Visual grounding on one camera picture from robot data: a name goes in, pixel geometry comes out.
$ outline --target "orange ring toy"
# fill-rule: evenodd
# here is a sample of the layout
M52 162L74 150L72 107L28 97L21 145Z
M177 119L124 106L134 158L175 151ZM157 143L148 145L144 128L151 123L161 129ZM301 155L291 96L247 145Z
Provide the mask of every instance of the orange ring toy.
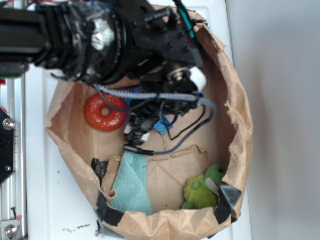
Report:
M122 98L103 93L105 99L118 109L127 107ZM104 115L103 110L108 109L109 114ZM93 95L84 106L84 118L94 129L102 132L112 132L120 128L126 121L127 113L110 109L98 93Z

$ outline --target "teal cloth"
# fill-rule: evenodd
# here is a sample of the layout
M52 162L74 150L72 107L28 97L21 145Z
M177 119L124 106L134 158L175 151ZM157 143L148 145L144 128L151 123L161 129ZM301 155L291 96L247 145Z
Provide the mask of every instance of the teal cloth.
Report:
M147 157L126 151L113 184L116 197L110 206L122 212L143 212L152 215L151 199L147 191L147 175Z

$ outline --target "green stuffed frog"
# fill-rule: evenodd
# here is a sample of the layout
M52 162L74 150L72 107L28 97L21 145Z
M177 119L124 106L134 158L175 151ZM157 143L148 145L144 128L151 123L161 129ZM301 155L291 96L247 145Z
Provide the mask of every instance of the green stuffed frog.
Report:
M220 164L212 165L205 175L191 178L184 187L186 202L182 209L204 209L219 204L218 190L222 179L226 175Z

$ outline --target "screw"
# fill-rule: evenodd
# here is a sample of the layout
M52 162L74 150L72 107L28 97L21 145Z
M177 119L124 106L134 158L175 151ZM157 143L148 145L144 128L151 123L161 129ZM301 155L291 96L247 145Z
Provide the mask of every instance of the screw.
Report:
M11 118L7 118L3 121L2 126L5 130L10 131L15 128L16 123Z
M6 170L7 172L10 172L10 171L12 170L12 167L11 167L11 166L6 166L6 167L5 167L5 170Z
M151 30L151 25L150 25L149 23L146 23L146 24L144 25L144 27L145 27L145 29L147 29L147 30Z
M13 238L17 234L17 228L14 225L9 225L5 228L5 234L9 238Z
M134 26L135 28L138 26L138 23L137 23L137 21L132 21L132 26Z

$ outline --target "paper bag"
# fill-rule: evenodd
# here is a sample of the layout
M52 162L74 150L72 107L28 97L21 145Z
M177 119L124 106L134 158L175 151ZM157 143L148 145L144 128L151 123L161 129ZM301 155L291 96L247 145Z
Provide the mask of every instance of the paper bag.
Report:
M95 94L92 88L59 83L46 119L46 130L59 146L83 194L103 218L103 224L125 239L198 240L215 235L240 217L253 151L250 105L239 76L224 53L225 46L204 24L203 18L195 13L192 17L198 20L195 30L203 47L201 55L207 77L204 95L217 105L217 113L213 122L200 128L176 152L148 158L147 190L153 215L120 212L108 204L114 197L112 185L126 139L124 127L103 133L86 123L84 105ZM198 107L182 117L172 129L172 135L193 123L201 112ZM155 131L143 149L168 150L177 141L170 141L167 135L160 136ZM93 158L109 161L109 172L102 185L91 168ZM187 181L204 174L215 163L227 170L218 207L181 210Z

